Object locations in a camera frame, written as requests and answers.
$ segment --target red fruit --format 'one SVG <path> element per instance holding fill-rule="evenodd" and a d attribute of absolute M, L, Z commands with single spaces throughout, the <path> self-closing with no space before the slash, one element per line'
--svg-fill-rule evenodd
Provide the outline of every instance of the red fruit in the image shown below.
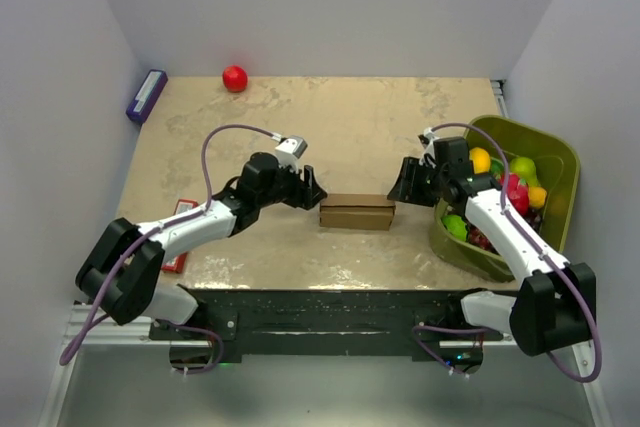
<path fill-rule="evenodd" d="M 540 226 L 542 225 L 542 215 L 540 215 L 540 212 L 530 208 L 523 217 L 535 232 L 540 233 Z"/>
<path fill-rule="evenodd" d="M 222 83 L 229 92 L 242 92 L 247 88 L 249 77 L 242 67 L 230 65 L 222 72 Z"/>
<path fill-rule="evenodd" d="M 500 177 L 500 183 L 504 185 L 504 175 Z M 529 189 L 516 174 L 509 174 L 507 197 L 520 215 L 525 215 L 529 210 Z"/>
<path fill-rule="evenodd" d="M 491 242 L 489 242 L 487 236 L 480 232 L 477 227 L 473 227 L 471 232 L 469 232 L 469 243 L 476 247 L 480 247 L 483 250 L 489 250 L 492 248 Z"/>

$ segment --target green fruit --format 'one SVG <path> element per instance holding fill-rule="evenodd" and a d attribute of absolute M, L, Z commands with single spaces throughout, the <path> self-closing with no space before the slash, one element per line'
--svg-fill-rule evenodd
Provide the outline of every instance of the green fruit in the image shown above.
<path fill-rule="evenodd" d="M 502 162 L 500 162 L 498 159 L 492 158 L 489 172 L 491 172 L 491 175 L 493 175 L 496 179 L 499 179 L 502 174 L 504 174 L 504 165 L 502 165 Z"/>
<path fill-rule="evenodd" d="M 459 215 L 449 214 L 442 217 L 442 224 L 456 239 L 467 240 L 467 223 Z"/>
<path fill-rule="evenodd" d="M 524 180 L 527 185 L 532 187 L 540 186 L 540 182 L 536 177 L 536 164 L 529 157 L 516 157 L 509 162 L 509 170 Z"/>

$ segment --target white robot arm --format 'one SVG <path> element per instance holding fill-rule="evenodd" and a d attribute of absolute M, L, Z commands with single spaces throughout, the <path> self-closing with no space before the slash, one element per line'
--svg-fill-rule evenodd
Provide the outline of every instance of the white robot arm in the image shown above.
<path fill-rule="evenodd" d="M 589 266 L 571 264 L 552 249 L 505 200 L 491 174 L 474 174 L 464 138 L 439 139 L 427 129 L 419 139 L 424 154 L 404 158 L 389 199 L 429 207 L 444 199 L 487 236 L 519 287 L 515 297 L 463 293 L 458 327 L 511 334 L 532 356 L 590 340 L 596 291 Z"/>
<path fill-rule="evenodd" d="M 140 315 L 185 324 L 198 302 L 179 286 L 158 283 L 163 263 L 207 242 L 242 232 L 269 205 L 282 202 L 313 208 L 327 194 L 317 184 L 312 167 L 298 168 L 306 148 L 304 139 L 293 136 L 281 139 L 275 155 L 253 154 L 237 178 L 187 212 L 138 225 L 114 220 L 80 269 L 76 285 L 95 299 L 117 259 L 142 240 L 126 268 L 109 284 L 100 307 L 120 325 Z"/>

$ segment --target red apple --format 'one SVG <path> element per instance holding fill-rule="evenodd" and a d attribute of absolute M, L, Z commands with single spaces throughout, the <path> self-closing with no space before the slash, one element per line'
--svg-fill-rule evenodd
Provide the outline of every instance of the red apple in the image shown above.
<path fill-rule="evenodd" d="M 469 232 L 469 243 L 483 250 L 491 249 L 491 242 L 477 227 L 473 227 Z"/>
<path fill-rule="evenodd" d="M 247 88 L 249 77 L 242 67 L 230 65 L 222 72 L 222 83 L 229 92 L 242 92 Z"/>

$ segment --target red ball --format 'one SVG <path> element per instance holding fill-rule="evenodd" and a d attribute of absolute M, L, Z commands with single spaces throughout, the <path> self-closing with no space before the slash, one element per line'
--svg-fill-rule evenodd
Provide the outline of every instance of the red ball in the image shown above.
<path fill-rule="evenodd" d="M 229 92 L 242 92 L 247 88 L 249 77 L 242 67 L 230 65 L 222 72 L 222 83 Z"/>

